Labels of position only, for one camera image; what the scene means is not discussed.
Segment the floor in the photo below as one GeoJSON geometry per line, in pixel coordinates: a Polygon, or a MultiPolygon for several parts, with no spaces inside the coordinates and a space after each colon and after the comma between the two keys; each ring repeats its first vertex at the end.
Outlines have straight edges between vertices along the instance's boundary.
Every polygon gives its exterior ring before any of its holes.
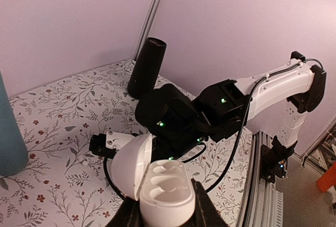
{"type": "Polygon", "coordinates": [[[288,162],[286,179],[278,179],[276,189],[284,193],[283,227],[336,227],[332,194],[316,186],[321,175],[296,157],[288,162]]]}

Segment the table surface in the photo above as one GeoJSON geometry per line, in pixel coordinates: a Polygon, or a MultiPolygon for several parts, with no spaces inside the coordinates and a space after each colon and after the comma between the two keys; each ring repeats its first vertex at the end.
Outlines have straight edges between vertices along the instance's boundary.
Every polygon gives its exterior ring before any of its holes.
{"type": "MultiPolygon", "coordinates": [[[[147,132],[134,118],[137,100],[126,91],[134,64],[123,60],[10,99],[28,163],[19,174],[0,177],[0,226],[103,227],[112,219],[121,199],[108,186],[103,160],[89,151],[89,142],[93,134],[107,130],[147,132]]],[[[159,76],[156,86],[166,83],[170,81],[159,76]]],[[[242,202],[251,139],[252,133],[244,129],[227,175],[209,193],[230,226],[236,225],[242,202]]],[[[186,164],[189,175],[209,187],[224,169],[234,141],[235,135],[218,143],[207,141],[205,153],[186,164]]]]}

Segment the white wall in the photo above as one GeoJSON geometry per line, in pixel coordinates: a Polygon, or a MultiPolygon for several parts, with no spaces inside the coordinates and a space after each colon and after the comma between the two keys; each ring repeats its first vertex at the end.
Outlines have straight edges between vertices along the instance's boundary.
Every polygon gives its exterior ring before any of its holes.
{"type": "MultiPolygon", "coordinates": [[[[336,0],[162,0],[150,35],[167,43],[161,74],[196,95],[282,65],[294,50],[321,60],[326,93],[307,116],[298,154],[336,115],[336,0]]],[[[274,135],[284,105],[263,111],[249,128],[274,135]]]]}
{"type": "Polygon", "coordinates": [[[132,58],[151,0],[0,0],[9,96],[132,58]]]}

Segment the black cylinder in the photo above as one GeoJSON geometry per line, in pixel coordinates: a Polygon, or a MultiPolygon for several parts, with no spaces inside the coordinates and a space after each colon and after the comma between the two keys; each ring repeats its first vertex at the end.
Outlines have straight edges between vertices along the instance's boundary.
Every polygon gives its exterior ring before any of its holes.
{"type": "Polygon", "coordinates": [[[133,98],[140,99],[145,93],[154,89],[166,47],[164,41],[147,37],[127,86],[127,91],[133,98]]]}

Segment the orange object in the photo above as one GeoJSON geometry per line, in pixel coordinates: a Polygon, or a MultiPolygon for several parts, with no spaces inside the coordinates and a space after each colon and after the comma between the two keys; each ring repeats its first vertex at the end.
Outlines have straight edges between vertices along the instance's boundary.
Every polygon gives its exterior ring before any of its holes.
{"type": "Polygon", "coordinates": [[[317,180],[317,187],[322,191],[326,192],[331,186],[336,185],[336,161],[331,168],[328,169],[324,175],[317,180]]]}

